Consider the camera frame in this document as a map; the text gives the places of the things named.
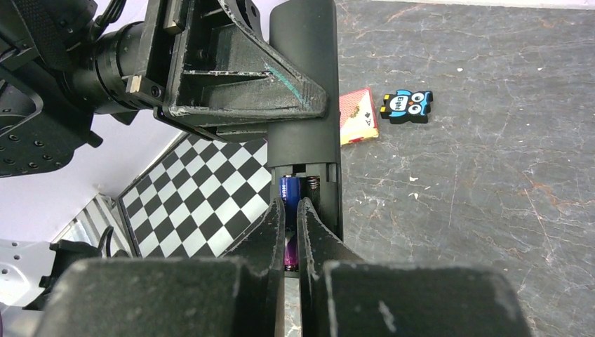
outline owl figurine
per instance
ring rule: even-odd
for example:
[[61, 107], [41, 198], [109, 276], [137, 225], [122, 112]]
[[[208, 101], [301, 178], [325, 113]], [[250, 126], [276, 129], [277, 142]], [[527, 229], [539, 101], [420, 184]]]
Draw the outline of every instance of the owl figurine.
[[391, 124], [427, 123], [430, 113], [430, 102], [434, 100], [431, 91], [397, 90], [395, 95], [384, 96], [380, 107], [380, 116]]

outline metal spring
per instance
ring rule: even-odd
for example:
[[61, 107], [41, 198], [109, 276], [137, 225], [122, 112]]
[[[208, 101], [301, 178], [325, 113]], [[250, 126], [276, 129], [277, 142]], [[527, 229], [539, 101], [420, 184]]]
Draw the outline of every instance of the metal spring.
[[308, 177], [308, 185], [315, 190], [320, 186], [320, 177]]

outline battery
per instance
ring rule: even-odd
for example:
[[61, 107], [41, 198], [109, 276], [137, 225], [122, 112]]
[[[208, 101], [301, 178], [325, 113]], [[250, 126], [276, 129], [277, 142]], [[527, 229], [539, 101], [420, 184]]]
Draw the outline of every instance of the battery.
[[285, 204], [285, 270], [298, 269], [298, 204], [300, 203], [300, 179], [285, 176], [279, 178], [279, 195]]

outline teal mark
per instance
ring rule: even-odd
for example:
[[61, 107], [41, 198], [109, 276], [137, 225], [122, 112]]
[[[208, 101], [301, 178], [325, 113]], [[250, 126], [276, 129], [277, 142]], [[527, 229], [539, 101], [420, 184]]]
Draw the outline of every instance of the teal mark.
[[299, 100], [300, 103], [302, 103], [302, 105], [304, 107], [306, 107], [306, 109], [310, 108], [310, 104], [308, 104], [308, 102], [306, 102], [306, 100], [302, 97], [302, 94], [299, 92], [299, 90], [297, 90], [293, 86], [293, 84], [291, 82], [289, 82], [289, 80], [287, 80], [287, 78], [282, 73], [280, 73], [279, 71], [277, 71], [276, 69], [274, 69], [273, 67], [268, 65], [267, 63], [265, 63], [265, 68], [268, 71], [270, 71], [271, 74], [273, 74], [273, 76], [280, 79], [281, 82], [287, 87], [287, 89], [289, 89], [293, 93], [293, 95], [297, 98], [297, 100]]

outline owl eye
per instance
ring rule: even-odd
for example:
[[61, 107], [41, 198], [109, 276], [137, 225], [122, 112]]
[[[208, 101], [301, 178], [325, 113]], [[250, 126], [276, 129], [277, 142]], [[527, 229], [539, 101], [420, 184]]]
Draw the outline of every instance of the owl eye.
[[416, 103], [421, 102], [424, 100], [424, 94], [423, 93], [414, 93], [411, 96], [411, 100]]
[[420, 105], [414, 104], [407, 109], [407, 112], [410, 114], [419, 114], [422, 111], [422, 107]]

